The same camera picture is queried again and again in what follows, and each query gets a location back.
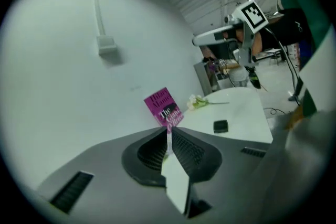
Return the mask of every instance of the white wall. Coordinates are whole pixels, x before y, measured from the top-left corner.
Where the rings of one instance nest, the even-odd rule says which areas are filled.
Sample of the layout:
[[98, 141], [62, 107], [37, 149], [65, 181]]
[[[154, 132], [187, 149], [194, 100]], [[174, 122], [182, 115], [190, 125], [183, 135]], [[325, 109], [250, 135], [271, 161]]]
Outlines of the white wall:
[[201, 94], [183, 17], [158, 0], [99, 0], [119, 56], [98, 56], [93, 0], [17, 0], [1, 29], [4, 147], [36, 189], [88, 147], [156, 127], [143, 99], [167, 87], [182, 110]]

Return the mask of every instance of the floor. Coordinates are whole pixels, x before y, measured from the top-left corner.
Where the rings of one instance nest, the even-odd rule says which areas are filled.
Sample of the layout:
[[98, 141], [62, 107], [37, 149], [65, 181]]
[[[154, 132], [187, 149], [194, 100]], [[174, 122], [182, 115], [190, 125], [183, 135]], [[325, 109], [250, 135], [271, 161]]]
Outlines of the floor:
[[[294, 57], [290, 57], [293, 65], [297, 64]], [[256, 73], [259, 77], [259, 81], [262, 86], [267, 90], [261, 88], [260, 90], [255, 89], [253, 85], [249, 82], [248, 87], [255, 89], [261, 99], [263, 108], [275, 108], [288, 113], [293, 111], [297, 104], [296, 102], [288, 101], [288, 98], [293, 93], [293, 83], [292, 76], [288, 65], [286, 62], [282, 62], [279, 58], [279, 65], [276, 64], [275, 60], [270, 60], [266, 58], [258, 62], [259, 65], [256, 67]], [[303, 97], [305, 88], [301, 90], [299, 98]], [[278, 111], [275, 115], [271, 114], [271, 109], [265, 110], [266, 118], [271, 118], [282, 114]]]

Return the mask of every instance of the pink book cover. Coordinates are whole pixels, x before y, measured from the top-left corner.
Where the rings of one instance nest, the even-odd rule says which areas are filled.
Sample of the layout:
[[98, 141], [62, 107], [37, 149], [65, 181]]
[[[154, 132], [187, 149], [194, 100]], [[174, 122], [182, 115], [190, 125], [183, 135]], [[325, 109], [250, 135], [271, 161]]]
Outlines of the pink book cover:
[[170, 134], [172, 127], [177, 126], [183, 119], [181, 110], [178, 108], [167, 88], [157, 91], [144, 101], [158, 123], [161, 126], [167, 127], [167, 134]]

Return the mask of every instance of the person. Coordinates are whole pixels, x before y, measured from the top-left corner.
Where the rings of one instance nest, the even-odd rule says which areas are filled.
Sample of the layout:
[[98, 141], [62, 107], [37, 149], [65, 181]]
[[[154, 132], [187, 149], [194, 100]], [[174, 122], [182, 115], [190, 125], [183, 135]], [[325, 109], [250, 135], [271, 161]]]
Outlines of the person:
[[[322, 44], [332, 24], [327, 14], [322, 9], [319, 0], [277, 0], [277, 10], [283, 16], [269, 28], [274, 36], [265, 28], [255, 34], [252, 53], [256, 55], [267, 48], [278, 48], [278, 39], [284, 46], [306, 40], [311, 44], [312, 52]], [[238, 40], [243, 40], [243, 30], [235, 31]], [[232, 33], [223, 33], [225, 38], [230, 38]], [[308, 90], [305, 91], [302, 104], [292, 114], [288, 127], [304, 117], [316, 112], [316, 106]]]
[[[300, 49], [300, 59], [299, 59], [299, 69], [301, 70], [309, 61], [312, 56], [311, 46], [305, 41], [299, 42]], [[302, 90], [303, 81], [301, 78], [298, 79], [298, 83], [295, 87], [295, 91], [291, 97], [288, 98], [288, 101], [297, 101], [299, 102], [299, 94]]]

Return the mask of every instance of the book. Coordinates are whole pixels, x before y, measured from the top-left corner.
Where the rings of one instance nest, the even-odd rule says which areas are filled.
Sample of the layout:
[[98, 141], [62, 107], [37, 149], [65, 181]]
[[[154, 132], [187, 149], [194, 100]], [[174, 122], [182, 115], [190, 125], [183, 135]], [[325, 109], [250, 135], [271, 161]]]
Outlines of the book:
[[160, 126], [167, 127], [167, 152], [172, 150], [172, 127], [183, 119], [183, 114], [167, 88], [147, 97], [144, 102]]

